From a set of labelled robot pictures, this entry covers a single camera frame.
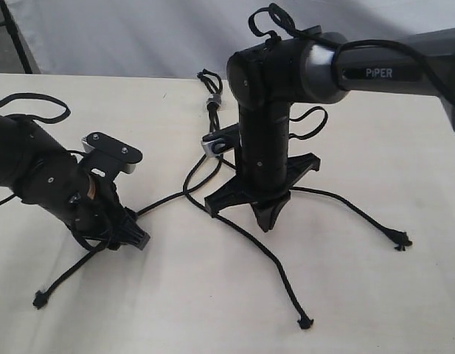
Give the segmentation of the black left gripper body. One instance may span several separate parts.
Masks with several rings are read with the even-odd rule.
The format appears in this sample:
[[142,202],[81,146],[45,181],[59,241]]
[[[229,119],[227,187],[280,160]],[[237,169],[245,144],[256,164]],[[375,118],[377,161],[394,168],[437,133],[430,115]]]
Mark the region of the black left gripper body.
[[78,243],[117,240],[124,208],[114,183],[90,173],[32,173],[20,181],[23,204],[36,205],[61,221]]

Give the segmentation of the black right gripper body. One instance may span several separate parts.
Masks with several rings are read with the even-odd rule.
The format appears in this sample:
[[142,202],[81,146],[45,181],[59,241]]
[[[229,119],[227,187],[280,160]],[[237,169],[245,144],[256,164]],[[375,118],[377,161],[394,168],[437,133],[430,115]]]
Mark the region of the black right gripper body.
[[312,153],[288,155],[290,103],[255,110],[239,106],[238,112],[240,146],[232,149],[235,177],[205,197],[211,216],[227,207],[281,197],[306,173],[320,168],[320,158]]

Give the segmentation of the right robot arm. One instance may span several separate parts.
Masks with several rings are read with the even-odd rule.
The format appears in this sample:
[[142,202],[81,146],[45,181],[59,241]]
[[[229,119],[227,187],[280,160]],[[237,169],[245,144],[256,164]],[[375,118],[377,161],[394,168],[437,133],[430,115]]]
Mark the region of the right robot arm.
[[455,132],[455,29],[399,42],[346,42],[338,33],[319,40],[268,40],[234,53],[226,75],[239,121],[205,136],[206,154],[235,153],[235,176],[205,199],[210,215],[248,204],[259,227],[274,227],[291,188],[320,160],[289,156],[295,103],[334,104],[353,90],[438,97]]

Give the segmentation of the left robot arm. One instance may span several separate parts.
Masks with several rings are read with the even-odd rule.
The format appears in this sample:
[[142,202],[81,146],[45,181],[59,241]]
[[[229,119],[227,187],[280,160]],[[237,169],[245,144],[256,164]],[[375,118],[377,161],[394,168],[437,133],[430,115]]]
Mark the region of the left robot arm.
[[114,183],[119,173],[133,172],[142,152],[101,132],[83,145],[77,159],[31,119],[0,115],[0,187],[54,215],[87,250],[93,241],[143,249],[150,236],[121,204]]

